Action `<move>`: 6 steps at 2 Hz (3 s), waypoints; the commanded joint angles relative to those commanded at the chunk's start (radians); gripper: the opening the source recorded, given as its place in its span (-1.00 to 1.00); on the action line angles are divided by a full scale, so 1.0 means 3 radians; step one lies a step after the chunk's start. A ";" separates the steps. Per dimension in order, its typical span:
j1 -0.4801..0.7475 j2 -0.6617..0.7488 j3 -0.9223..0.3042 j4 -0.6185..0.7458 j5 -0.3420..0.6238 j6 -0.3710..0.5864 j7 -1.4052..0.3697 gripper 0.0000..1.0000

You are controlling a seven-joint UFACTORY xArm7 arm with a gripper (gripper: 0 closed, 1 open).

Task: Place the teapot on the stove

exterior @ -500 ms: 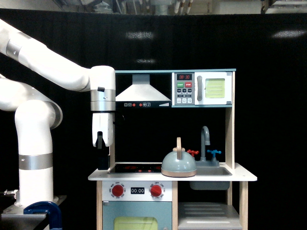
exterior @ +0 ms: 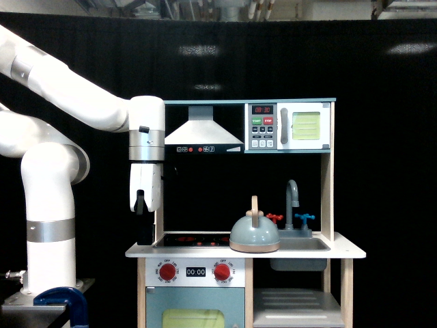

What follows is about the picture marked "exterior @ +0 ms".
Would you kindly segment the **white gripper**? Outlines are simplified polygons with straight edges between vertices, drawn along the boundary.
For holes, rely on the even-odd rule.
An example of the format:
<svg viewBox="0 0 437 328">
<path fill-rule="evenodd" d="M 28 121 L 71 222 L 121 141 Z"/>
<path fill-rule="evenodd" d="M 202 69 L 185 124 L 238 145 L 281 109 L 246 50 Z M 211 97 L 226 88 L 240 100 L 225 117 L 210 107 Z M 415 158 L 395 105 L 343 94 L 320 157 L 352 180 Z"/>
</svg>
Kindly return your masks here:
<svg viewBox="0 0 437 328">
<path fill-rule="evenodd" d="M 137 215 L 154 212 L 162 205 L 161 164 L 132 163 L 130 166 L 130 209 Z"/>
</svg>

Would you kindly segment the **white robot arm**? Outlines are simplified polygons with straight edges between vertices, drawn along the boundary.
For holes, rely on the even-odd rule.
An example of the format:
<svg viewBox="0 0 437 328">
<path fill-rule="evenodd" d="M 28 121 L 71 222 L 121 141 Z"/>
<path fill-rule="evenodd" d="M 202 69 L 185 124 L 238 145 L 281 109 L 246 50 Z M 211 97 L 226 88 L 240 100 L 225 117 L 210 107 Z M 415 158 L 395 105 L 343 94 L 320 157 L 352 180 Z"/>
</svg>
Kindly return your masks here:
<svg viewBox="0 0 437 328">
<path fill-rule="evenodd" d="M 142 214 L 161 207 L 161 98 L 119 98 L 6 28 L 1 29 L 1 73 L 92 128 L 128 132 L 130 209 Z M 72 186 L 88 175 L 88 155 L 50 124 L 7 107 L 1 108 L 1 154 L 21 160 L 27 220 L 24 291 L 38 295 L 75 286 Z"/>
</svg>

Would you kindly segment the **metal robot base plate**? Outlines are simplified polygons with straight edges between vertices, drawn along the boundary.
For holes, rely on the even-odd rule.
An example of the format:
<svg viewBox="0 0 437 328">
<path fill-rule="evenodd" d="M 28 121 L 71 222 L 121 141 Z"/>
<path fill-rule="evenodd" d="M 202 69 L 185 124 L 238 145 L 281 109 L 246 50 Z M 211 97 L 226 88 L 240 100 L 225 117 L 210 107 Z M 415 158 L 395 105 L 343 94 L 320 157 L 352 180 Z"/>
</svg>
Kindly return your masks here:
<svg viewBox="0 0 437 328">
<path fill-rule="evenodd" d="M 75 287 L 54 288 L 33 295 L 18 291 L 1 302 L 2 327 L 89 327 L 84 293 L 95 279 L 84 278 Z"/>
</svg>

